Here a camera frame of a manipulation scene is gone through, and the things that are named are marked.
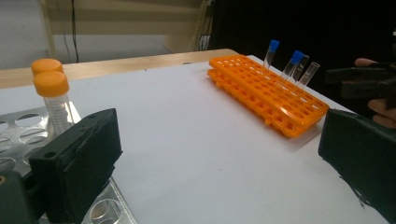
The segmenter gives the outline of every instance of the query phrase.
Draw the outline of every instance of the blue cap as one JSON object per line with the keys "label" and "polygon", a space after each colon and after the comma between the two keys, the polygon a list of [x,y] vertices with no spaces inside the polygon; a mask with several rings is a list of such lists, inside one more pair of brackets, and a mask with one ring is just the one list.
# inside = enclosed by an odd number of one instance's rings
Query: blue cap
{"label": "blue cap", "polygon": [[275,52],[279,46],[279,41],[272,39],[270,42],[270,51]]}
{"label": "blue cap", "polygon": [[301,53],[300,51],[298,51],[298,50],[295,50],[294,51],[294,53],[293,53],[293,55],[291,56],[291,63],[293,63],[293,64],[297,64],[297,63],[299,63],[300,62],[300,60],[302,59],[304,57],[304,54],[303,53]]}

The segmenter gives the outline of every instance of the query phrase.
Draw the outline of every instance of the orange screw cap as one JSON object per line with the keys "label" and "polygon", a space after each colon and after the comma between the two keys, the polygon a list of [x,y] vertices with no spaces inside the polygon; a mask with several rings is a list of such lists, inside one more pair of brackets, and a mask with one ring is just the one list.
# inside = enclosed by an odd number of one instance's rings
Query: orange screw cap
{"label": "orange screw cap", "polygon": [[39,73],[34,76],[35,91],[43,97],[57,97],[69,91],[65,74],[57,71]]}
{"label": "orange screw cap", "polygon": [[39,59],[31,64],[32,72],[33,75],[37,75],[42,72],[48,72],[48,71],[58,71],[63,73],[64,68],[62,67],[62,64],[55,60],[55,59]]}

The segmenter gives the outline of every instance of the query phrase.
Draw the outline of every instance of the clear tube rack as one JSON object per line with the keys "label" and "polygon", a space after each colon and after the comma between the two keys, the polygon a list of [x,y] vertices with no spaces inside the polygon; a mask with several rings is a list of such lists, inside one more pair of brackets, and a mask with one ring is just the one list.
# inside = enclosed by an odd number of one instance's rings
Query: clear tube rack
{"label": "clear tube rack", "polygon": [[245,55],[213,58],[209,64],[212,69],[207,74],[218,87],[287,137],[304,133],[329,109],[312,94],[281,80],[278,74]]}

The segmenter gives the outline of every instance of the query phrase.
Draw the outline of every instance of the test tube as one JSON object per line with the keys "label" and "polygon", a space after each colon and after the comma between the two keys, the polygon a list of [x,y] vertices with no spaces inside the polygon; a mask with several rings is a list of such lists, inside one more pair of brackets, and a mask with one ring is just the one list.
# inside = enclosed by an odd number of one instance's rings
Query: test tube
{"label": "test tube", "polygon": [[268,70],[270,69],[272,60],[274,59],[275,52],[278,46],[279,46],[279,41],[274,39],[270,41],[270,46],[268,47],[267,54],[265,55],[264,64],[263,64],[263,66]]}
{"label": "test tube", "polygon": [[300,62],[298,63],[296,69],[294,70],[293,74],[290,76],[291,79],[294,81],[294,83],[297,83],[298,80],[300,79],[301,73],[303,72],[306,64],[309,61],[309,56],[308,55],[304,55],[304,57],[300,60]]}
{"label": "test tube", "polygon": [[285,69],[283,70],[282,74],[280,75],[283,79],[282,82],[294,72],[300,60],[304,57],[304,54],[301,53],[299,50],[295,50],[293,55],[290,58],[290,61],[286,65]]}
{"label": "test tube", "polygon": [[319,68],[320,65],[318,63],[312,62],[311,64],[309,64],[309,67],[306,69],[303,76],[297,82],[297,87],[303,89],[311,80],[312,76],[318,71]]}
{"label": "test tube", "polygon": [[34,76],[36,92],[43,97],[55,134],[69,129],[75,122],[71,113],[66,75],[58,71],[38,73]]}

